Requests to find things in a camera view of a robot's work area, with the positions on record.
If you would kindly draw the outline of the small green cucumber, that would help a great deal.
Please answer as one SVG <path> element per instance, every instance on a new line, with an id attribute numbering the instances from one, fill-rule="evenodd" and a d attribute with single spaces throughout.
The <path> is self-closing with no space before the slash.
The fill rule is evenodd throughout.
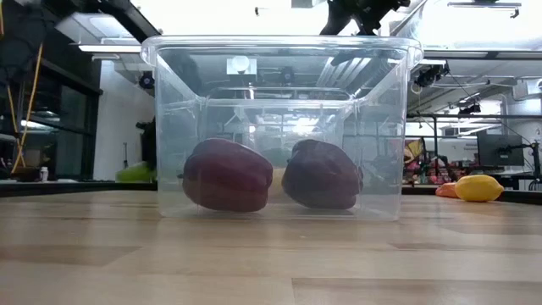
<path id="1" fill-rule="evenodd" d="M 156 181 L 156 171 L 150 169 L 147 162 L 133 164 L 118 171 L 115 181 L 120 183 L 152 183 Z"/>

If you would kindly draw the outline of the ceiling light bar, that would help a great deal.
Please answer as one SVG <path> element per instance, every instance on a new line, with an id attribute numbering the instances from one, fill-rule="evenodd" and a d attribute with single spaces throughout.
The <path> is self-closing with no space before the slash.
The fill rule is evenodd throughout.
<path id="1" fill-rule="evenodd" d="M 139 53 L 141 46 L 137 45 L 79 45 L 78 48 L 86 53 Z"/>

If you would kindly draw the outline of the orange persimmon fruit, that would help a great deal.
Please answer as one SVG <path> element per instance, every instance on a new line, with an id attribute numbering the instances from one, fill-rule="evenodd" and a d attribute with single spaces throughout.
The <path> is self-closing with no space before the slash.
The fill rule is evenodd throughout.
<path id="1" fill-rule="evenodd" d="M 435 191 L 437 197 L 449 197 L 449 198 L 458 198 L 458 195 L 455 191 L 455 182 L 445 183 L 440 186 Z"/>

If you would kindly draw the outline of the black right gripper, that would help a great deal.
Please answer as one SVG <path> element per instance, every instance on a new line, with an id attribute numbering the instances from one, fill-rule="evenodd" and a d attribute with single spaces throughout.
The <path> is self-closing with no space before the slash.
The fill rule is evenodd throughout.
<path id="1" fill-rule="evenodd" d="M 327 0 L 328 18 L 320 31 L 321 35 L 338 35 L 350 22 L 353 0 Z M 381 27 L 382 20 L 389 11 L 397 11 L 401 7 L 408 8 L 411 0 L 356 0 L 354 17 L 360 31 L 359 35 L 374 35 Z"/>

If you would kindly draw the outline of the black monitor on arm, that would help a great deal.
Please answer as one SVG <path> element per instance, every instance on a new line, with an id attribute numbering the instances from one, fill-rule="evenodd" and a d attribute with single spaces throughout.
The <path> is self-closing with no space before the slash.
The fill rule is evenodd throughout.
<path id="1" fill-rule="evenodd" d="M 481 166 L 524 166 L 520 136 L 478 133 L 477 143 Z"/>

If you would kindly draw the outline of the clear plastic container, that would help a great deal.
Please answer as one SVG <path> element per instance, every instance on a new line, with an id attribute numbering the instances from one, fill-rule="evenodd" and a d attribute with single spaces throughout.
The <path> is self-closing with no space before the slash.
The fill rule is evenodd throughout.
<path id="1" fill-rule="evenodd" d="M 398 217 L 407 91 L 423 59 L 412 39 L 377 36 L 155 36 L 141 58 L 155 80 L 158 204 L 166 217 L 386 219 Z M 195 204 L 185 161 L 209 138 L 230 140 L 273 166 L 265 208 Z M 281 185 L 296 143 L 342 148 L 362 171 L 353 208 L 307 208 Z"/>

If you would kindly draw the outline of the dark red bell pepper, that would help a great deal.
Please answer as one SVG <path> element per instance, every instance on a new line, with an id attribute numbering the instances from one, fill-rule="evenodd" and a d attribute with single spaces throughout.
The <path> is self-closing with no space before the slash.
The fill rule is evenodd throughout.
<path id="1" fill-rule="evenodd" d="M 342 148 L 313 139 L 292 148 L 281 185 L 294 201 L 307 208 L 353 208 L 363 189 L 362 171 Z"/>
<path id="2" fill-rule="evenodd" d="M 251 213 L 266 207 L 273 166 L 239 143 L 209 138 L 198 143 L 183 168 L 184 193 L 217 211 Z"/>

